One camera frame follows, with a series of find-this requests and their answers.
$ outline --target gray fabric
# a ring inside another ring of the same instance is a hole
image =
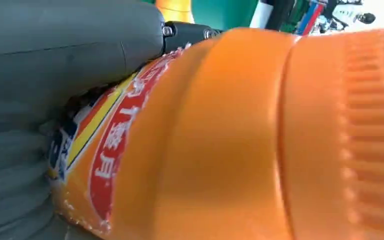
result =
[[[46,148],[69,97],[162,53],[161,13],[120,0],[0,0],[0,240],[92,240],[54,214]]]

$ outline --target green background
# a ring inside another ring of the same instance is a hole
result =
[[[154,3],[154,0],[143,0]],[[248,27],[258,0],[192,0],[192,14],[196,24],[227,30]]]

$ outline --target blue pipe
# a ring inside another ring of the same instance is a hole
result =
[[[307,27],[307,24],[309,23],[311,17],[314,14],[314,11],[316,10],[317,3],[312,2],[310,3],[310,8],[308,9],[307,13],[304,15],[304,17],[301,20],[301,23],[299,24],[298,29],[296,30],[296,34],[302,35],[304,30]]]

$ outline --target yellow label stripe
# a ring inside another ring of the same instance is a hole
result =
[[[119,97],[124,93],[125,89],[132,82],[134,75],[126,79],[123,83],[121,83],[117,88],[111,93],[110,96],[107,97],[106,101],[102,104],[100,109],[96,112],[95,116],[93,116],[92,120],[89,124],[84,128],[81,134],[78,137],[75,137],[74,142],[71,144],[71,148],[69,150],[68,158],[67,158],[67,169],[71,166],[71,164],[76,160],[79,153],[82,151],[86,143],[88,143],[89,139],[98,129],[108,112],[111,110],[115,102],[119,99]]]

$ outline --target orange object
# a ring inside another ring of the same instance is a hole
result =
[[[384,30],[235,29],[173,54],[134,78],[158,73],[123,151],[98,147],[104,117],[55,181],[66,216],[106,240],[384,240]],[[104,206],[98,153],[119,161]]]
[[[155,5],[165,21],[195,23],[191,0],[156,0]]]

